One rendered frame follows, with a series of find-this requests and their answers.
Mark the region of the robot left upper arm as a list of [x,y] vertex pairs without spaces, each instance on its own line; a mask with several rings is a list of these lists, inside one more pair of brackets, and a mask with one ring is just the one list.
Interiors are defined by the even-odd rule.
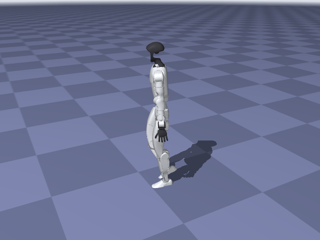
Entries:
[[161,70],[156,70],[153,74],[153,81],[155,85],[155,92],[157,93],[157,96],[153,99],[153,102],[155,105],[157,99],[161,98],[164,102],[164,74]]

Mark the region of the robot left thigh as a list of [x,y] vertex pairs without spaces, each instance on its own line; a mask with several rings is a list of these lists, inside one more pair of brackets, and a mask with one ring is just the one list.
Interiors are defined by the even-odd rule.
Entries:
[[[164,116],[164,121],[165,121],[165,130],[168,131],[169,129],[169,121],[166,119],[166,117]],[[158,120],[155,121],[154,127],[153,127],[153,132],[152,132],[152,144],[153,144],[153,148],[155,150],[156,155],[159,157],[159,159],[161,158],[162,153],[166,152],[169,154],[168,150],[163,148],[164,147],[164,137],[162,138],[161,142],[161,137],[160,137],[160,142],[159,142],[159,135],[157,135],[157,137],[155,138],[156,134],[158,133]],[[170,155],[170,154],[169,154]]]

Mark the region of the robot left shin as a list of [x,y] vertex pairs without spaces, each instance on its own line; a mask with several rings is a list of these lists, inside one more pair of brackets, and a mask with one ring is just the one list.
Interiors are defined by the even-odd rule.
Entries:
[[[157,156],[157,155],[156,155]],[[169,154],[167,152],[163,152],[160,159],[157,156],[158,167],[162,176],[162,181],[164,183],[168,182],[168,170],[170,169],[170,161]]]

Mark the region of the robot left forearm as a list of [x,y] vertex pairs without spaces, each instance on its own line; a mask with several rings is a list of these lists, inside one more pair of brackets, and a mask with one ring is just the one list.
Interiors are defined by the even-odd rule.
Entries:
[[156,100],[156,110],[157,110],[157,120],[158,120],[158,123],[159,123],[159,127],[164,127],[165,126],[165,104],[164,104],[164,101],[162,98],[158,98]]

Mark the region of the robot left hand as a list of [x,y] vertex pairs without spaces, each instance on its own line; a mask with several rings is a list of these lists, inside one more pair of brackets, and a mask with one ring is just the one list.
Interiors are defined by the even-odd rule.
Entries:
[[[158,136],[158,142],[160,142],[160,138],[161,138],[161,142],[166,142],[166,140],[168,141],[168,137],[167,137],[167,132],[165,130],[166,128],[166,123],[164,121],[164,127],[159,127],[159,122],[158,122],[158,131],[157,131],[157,134],[155,135],[155,139],[157,138]],[[166,140],[165,140],[165,137],[166,137]]]

